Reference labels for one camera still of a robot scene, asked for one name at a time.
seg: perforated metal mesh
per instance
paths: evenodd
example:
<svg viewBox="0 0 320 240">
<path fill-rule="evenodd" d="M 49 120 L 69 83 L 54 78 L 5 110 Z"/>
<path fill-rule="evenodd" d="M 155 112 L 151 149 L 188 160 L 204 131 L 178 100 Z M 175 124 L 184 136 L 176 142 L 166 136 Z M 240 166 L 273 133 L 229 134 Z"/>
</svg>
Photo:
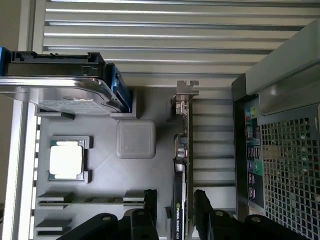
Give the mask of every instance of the perforated metal mesh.
<svg viewBox="0 0 320 240">
<path fill-rule="evenodd" d="M 319 142 L 310 121 L 300 118 L 264 124 L 262 149 L 266 216 L 320 239 Z"/>
</svg>

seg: blue drive bracket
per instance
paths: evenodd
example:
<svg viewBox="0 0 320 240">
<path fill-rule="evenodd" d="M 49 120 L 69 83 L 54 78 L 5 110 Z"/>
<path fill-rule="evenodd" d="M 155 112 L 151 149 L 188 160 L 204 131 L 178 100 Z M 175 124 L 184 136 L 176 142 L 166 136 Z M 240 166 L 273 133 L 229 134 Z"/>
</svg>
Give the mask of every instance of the blue drive bracket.
<svg viewBox="0 0 320 240">
<path fill-rule="evenodd" d="M 122 79 L 118 68 L 112 66 L 112 82 L 111 91 L 119 98 L 121 103 L 127 108 L 128 112 L 132 112 L 133 97 L 124 80 Z"/>
<path fill-rule="evenodd" d="M 11 55 L 11 52 L 5 47 L 0 46 L 0 76 L 5 73 L 5 62 L 7 57 Z"/>
</svg>

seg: ventilation grille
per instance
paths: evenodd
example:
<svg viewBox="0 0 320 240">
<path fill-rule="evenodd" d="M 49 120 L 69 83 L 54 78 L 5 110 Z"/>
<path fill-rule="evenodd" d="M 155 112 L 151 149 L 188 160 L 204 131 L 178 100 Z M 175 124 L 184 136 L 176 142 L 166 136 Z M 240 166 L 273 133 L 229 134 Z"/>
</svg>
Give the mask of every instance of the ventilation grille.
<svg viewBox="0 0 320 240">
<path fill-rule="evenodd" d="M 262 125 L 266 216 L 313 240 L 320 238 L 319 142 L 300 118 Z"/>
</svg>

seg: white sticker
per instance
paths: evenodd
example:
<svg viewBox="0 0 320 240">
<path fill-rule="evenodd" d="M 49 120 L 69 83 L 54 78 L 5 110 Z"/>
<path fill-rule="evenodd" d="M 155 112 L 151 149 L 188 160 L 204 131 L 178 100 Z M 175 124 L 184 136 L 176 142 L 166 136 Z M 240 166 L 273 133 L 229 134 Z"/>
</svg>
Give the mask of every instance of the white sticker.
<svg viewBox="0 0 320 240">
<path fill-rule="evenodd" d="M 39 101 L 38 106 L 61 113 L 84 115 L 107 115 L 109 112 L 92 100 L 45 100 Z"/>
</svg>

